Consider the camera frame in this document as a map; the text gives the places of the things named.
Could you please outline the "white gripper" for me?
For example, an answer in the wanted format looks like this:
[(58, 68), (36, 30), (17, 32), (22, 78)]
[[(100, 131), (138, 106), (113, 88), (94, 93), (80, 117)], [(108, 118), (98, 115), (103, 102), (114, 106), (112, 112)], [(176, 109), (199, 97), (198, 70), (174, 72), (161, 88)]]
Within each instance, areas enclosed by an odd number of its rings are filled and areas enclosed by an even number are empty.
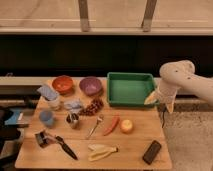
[(155, 92), (151, 92), (150, 95), (145, 99), (144, 104), (154, 104), (158, 100), (162, 103), (166, 103), (166, 108), (169, 114), (174, 111), (174, 100), (178, 91), (178, 87), (174, 86), (164, 80), (161, 80), (157, 87), (157, 97)]

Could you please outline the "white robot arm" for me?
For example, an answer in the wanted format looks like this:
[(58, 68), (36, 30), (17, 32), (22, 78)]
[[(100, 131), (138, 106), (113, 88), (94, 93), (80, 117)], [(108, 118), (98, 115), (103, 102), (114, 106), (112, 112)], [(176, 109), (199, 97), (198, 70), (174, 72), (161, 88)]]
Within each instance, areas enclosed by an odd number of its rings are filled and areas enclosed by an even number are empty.
[(145, 105), (159, 101), (172, 113), (178, 90), (184, 89), (213, 106), (213, 78), (196, 75), (195, 65), (190, 60), (165, 63), (159, 74), (157, 88), (146, 97)]

